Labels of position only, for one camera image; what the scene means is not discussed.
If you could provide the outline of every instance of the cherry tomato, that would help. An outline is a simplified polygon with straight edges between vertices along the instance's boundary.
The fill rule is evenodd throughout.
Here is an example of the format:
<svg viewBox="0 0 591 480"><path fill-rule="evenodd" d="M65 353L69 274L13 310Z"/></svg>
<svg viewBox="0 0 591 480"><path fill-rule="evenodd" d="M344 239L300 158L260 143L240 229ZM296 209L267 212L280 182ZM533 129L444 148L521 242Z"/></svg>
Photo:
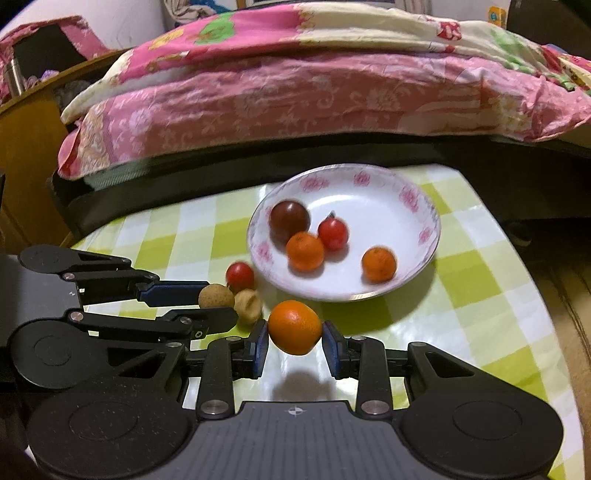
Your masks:
<svg viewBox="0 0 591 480"><path fill-rule="evenodd" d="M308 231L310 214L301 203L285 200L271 210L269 227L273 240L285 245L296 233Z"/></svg>
<svg viewBox="0 0 591 480"><path fill-rule="evenodd" d="M318 237L330 252L341 250L349 240L349 229L344 221L335 217L334 212L320 222L318 226Z"/></svg>
<svg viewBox="0 0 591 480"><path fill-rule="evenodd" d="M234 262L226 270L226 283L234 293L255 288L255 273L246 262Z"/></svg>

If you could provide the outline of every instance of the floor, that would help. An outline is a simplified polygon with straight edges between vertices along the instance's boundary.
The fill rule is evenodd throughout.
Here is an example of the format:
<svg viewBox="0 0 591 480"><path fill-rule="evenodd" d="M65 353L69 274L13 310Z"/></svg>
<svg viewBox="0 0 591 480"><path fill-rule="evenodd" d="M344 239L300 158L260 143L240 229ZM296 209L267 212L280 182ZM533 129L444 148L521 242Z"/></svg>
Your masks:
<svg viewBox="0 0 591 480"><path fill-rule="evenodd" d="M591 478L591 219L539 220L513 230L516 245L554 322L569 366Z"/></svg>

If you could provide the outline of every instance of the orange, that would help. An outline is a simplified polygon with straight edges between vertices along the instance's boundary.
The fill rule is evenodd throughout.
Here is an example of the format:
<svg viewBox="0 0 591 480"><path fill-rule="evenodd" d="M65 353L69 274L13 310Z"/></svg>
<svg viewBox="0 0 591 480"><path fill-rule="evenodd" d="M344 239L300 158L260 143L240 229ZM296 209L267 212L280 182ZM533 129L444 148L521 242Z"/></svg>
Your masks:
<svg viewBox="0 0 591 480"><path fill-rule="evenodd" d="M324 245L320 239L308 232L299 232L290 238L285 246L290 266L300 272L310 272L322 265Z"/></svg>
<svg viewBox="0 0 591 480"><path fill-rule="evenodd" d="M389 248L372 247L361 259L365 277L374 283L390 280L396 273L396 257Z"/></svg>
<svg viewBox="0 0 591 480"><path fill-rule="evenodd" d="M309 353L322 336L322 322L308 305L286 300L271 311L268 321L273 343L290 355Z"/></svg>

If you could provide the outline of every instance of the crosshair marking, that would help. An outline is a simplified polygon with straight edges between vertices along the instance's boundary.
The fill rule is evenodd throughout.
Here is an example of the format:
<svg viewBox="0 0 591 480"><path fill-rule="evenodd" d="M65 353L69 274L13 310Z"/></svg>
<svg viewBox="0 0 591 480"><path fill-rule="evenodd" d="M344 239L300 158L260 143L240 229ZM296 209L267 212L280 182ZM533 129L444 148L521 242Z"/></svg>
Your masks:
<svg viewBox="0 0 591 480"><path fill-rule="evenodd" d="M297 417L298 415L301 415L305 412L305 410L303 408L300 408L298 406L293 406L291 407L289 410L287 410L287 413L290 415L293 415L294 417Z"/></svg>

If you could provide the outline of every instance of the red cherry tomato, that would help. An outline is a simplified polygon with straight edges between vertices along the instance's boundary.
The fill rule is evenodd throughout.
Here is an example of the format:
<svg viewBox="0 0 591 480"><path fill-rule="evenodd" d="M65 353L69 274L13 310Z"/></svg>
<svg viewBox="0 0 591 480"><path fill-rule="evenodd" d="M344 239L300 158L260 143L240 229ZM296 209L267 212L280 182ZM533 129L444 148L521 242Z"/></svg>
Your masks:
<svg viewBox="0 0 591 480"><path fill-rule="evenodd" d="M320 222L318 226L318 238L322 241L324 248L330 252L341 250L349 240L349 229L344 221L335 218L331 212L328 217Z"/></svg>
<svg viewBox="0 0 591 480"><path fill-rule="evenodd" d="M226 283L234 293L255 288L255 273L246 262L234 262L226 270Z"/></svg>

